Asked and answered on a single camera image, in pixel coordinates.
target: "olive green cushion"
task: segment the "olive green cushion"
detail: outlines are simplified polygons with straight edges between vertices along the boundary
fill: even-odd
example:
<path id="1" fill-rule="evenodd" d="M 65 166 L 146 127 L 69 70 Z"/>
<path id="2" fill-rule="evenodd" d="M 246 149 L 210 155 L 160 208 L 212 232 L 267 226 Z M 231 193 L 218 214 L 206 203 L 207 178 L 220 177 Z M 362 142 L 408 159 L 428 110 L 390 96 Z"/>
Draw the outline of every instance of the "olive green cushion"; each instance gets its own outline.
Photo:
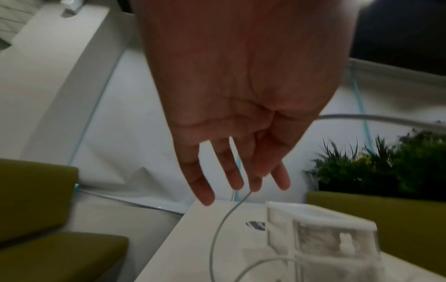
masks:
<path id="1" fill-rule="evenodd" d="M 0 251 L 0 281 L 92 282 L 123 258 L 128 239 L 64 232 Z"/>
<path id="2" fill-rule="evenodd" d="M 446 276 L 446 203 L 332 192 L 307 203 L 374 221 L 381 250 Z"/>
<path id="3" fill-rule="evenodd" d="M 0 242 L 65 223 L 78 169 L 0 159 Z"/>

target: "hand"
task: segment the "hand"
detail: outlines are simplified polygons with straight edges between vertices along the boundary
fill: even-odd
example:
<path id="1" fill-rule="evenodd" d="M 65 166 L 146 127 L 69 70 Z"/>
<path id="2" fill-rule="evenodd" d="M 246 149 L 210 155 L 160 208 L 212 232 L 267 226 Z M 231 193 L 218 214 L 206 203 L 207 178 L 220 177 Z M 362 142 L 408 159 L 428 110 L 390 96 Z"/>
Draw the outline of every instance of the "hand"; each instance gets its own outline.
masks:
<path id="1" fill-rule="evenodd" d="M 348 58 L 354 0 L 133 0 L 181 170 L 197 198 L 215 195 L 198 159 L 210 140 L 231 187 L 251 191 L 282 163 L 332 98 Z"/>

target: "palm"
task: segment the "palm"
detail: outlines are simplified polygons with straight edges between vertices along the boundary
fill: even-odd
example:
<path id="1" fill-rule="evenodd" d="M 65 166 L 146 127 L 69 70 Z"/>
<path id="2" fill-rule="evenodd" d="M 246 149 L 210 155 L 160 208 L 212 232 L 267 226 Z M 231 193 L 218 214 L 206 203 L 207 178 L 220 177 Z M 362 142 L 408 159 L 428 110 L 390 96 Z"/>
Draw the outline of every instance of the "palm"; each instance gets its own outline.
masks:
<path id="1" fill-rule="evenodd" d="M 269 173 L 289 187 L 282 158 L 332 97 L 347 59 L 356 17 L 347 2 L 134 1 L 180 167 L 202 203 L 214 200 L 198 161 L 205 140 L 233 189 L 243 180 L 229 137 L 252 191 Z"/>

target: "white table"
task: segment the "white table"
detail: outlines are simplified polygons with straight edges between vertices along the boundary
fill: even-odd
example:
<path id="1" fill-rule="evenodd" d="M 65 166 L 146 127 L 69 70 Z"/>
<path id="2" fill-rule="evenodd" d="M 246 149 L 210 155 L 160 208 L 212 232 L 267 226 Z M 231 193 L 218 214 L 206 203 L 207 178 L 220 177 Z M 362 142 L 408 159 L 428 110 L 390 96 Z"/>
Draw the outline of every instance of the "white table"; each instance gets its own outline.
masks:
<path id="1" fill-rule="evenodd" d="M 234 202 L 216 201 L 210 207 L 199 202 L 191 206 L 178 225 L 141 272 L 136 282 L 201 282 L 209 281 L 209 250 L 218 224 Z M 242 203 L 223 226 L 215 248 L 217 281 L 232 282 L 249 264 L 272 256 L 265 245 L 265 232 L 246 225 L 264 221 L 263 204 Z M 388 254 L 382 255 L 388 281 L 446 282 L 446 278 L 411 265 Z M 249 272 L 244 282 L 273 282 L 284 266 L 271 262 Z"/>

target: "white floor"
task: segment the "white floor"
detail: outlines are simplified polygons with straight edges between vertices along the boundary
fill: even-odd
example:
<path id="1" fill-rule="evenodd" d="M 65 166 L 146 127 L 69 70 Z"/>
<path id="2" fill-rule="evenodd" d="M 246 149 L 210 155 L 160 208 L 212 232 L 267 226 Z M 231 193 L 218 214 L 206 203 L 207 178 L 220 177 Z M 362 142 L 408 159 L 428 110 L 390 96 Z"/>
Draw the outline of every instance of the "white floor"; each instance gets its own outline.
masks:
<path id="1" fill-rule="evenodd" d="M 118 282 L 132 282 L 149 262 L 181 215 L 76 191 L 65 230 L 129 238 L 127 258 Z"/>

